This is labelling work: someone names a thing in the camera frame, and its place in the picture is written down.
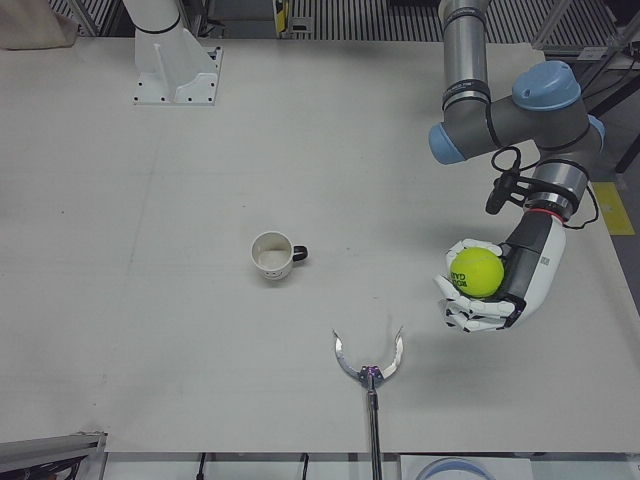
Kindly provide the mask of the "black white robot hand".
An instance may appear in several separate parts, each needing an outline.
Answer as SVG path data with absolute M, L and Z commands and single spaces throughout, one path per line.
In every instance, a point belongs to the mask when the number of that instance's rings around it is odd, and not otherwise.
M 484 299 L 462 293 L 443 275 L 434 278 L 441 291 L 440 307 L 447 326 L 474 333 L 515 328 L 544 303 L 562 259 L 566 233 L 560 217 L 548 210 L 526 211 L 515 230 L 499 244 L 464 239 L 445 255 L 450 266 L 460 253 L 488 249 L 503 262 L 505 276 L 498 290 Z

